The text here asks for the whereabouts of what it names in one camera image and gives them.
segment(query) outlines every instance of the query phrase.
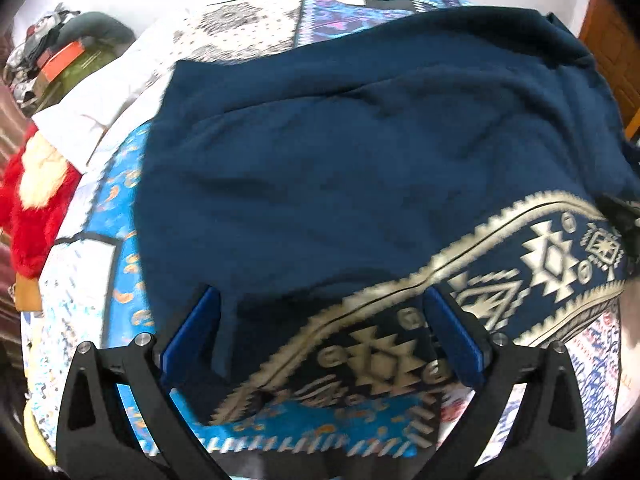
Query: navy blue garment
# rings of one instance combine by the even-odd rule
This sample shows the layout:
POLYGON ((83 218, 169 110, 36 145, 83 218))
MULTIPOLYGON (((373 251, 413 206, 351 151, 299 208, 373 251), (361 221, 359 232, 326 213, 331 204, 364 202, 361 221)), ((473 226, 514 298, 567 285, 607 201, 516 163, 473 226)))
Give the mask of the navy blue garment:
POLYGON ((411 298, 436 282, 457 294, 453 279, 473 262, 478 283, 519 274, 519 288, 495 284, 509 307, 487 328, 523 341, 545 337, 536 326, 547 318, 568 322, 566 302, 596 278, 619 277, 622 252, 599 238, 591 247, 606 231, 591 204, 640 196, 640 179, 593 57, 552 21, 461 7, 234 66, 177 63, 134 222, 160 330, 199 283, 220 292, 198 364, 212 373, 194 379, 211 392, 183 391, 197 412, 234 420, 259 392, 300 391, 323 374, 346 388, 325 406, 428 385, 412 356, 438 356, 400 311, 419 309, 411 298), (588 276, 576 249, 594 266, 602 253, 588 276))

